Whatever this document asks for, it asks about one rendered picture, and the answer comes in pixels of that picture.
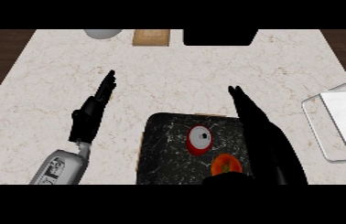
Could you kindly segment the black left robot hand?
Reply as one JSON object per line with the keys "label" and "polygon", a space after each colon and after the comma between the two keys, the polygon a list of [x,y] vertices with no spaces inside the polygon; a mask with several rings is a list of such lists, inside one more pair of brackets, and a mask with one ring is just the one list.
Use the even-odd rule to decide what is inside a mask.
{"label": "black left robot hand", "polygon": [[116,72],[110,70],[95,95],[88,97],[82,108],[72,113],[72,142],[91,144],[97,137],[103,123],[104,109],[110,102],[114,88],[117,87],[116,80]]}

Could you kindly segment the orange tomato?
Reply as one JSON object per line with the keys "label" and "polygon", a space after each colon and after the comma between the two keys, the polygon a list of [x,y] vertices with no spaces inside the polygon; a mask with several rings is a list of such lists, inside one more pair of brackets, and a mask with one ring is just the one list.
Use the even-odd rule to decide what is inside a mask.
{"label": "orange tomato", "polygon": [[214,163],[212,163],[212,175],[214,176],[218,176],[228,172],[242,173],[243,171],[245,170],[243,170],[242,162],[234,155],[221,154],[214,159]]}

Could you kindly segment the black appliance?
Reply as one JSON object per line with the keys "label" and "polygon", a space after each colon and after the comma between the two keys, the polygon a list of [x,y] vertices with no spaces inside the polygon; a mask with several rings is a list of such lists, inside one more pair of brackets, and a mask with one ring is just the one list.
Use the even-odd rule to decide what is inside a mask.
{"label": "black appliance", "polygon": [[258,34],[256,29],[185,29],[185,46],[249,46]]}

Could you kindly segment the black marble tray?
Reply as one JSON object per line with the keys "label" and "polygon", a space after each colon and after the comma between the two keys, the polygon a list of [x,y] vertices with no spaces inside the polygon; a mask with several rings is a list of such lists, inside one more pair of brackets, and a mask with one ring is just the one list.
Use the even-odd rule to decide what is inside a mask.
{"label": "black marble tray", "polygon": [[[211,151],[200,156],[187,150],[187,134],[196,125],[214,134]],[[200,185],[212,175],[214,159],[230,154],[242,162],[245,174],[252,166],[239,118],[159,112],[148,118],[137,170],[138,185]]]}

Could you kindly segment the red can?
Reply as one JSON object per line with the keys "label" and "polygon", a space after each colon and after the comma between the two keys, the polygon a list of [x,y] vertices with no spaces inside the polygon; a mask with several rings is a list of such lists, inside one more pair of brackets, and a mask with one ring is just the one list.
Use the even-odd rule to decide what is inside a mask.
{"label": "red can", "polygon": [[187,134],[187,150],[191,155],[205,155],[214,146],[214,134],[203,125],[196,125]]}

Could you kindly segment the grey round bowl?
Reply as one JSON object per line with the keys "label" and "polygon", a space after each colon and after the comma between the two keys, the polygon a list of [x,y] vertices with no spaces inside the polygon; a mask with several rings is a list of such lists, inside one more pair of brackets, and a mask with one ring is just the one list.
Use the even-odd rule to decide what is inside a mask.
{"label": "grey round bowl", "polygon": [[122,30],[120,29],[86,29],[85,30],[89,37],[95,39],[109,39],[114,37]]}

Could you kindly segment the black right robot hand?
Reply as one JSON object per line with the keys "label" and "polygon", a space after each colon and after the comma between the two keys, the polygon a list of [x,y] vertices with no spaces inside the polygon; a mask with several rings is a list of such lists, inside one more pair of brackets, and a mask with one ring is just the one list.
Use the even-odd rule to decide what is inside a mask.
{"label": "black right robot hand", "polygon": [[205,186],[307,186],[307,173],[290,140],[240,86],[228,87],[245,127],[253,175],[227,172],[203,179]]}

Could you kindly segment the tan wooden board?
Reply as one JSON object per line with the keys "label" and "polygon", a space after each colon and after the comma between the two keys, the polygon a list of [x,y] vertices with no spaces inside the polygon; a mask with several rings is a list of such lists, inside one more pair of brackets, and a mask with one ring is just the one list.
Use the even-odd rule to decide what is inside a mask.
{"label": "tan wooden board", "polygon": [[135,46],[168,46],[171,38],[169,29],[137,29],[134,32]]}

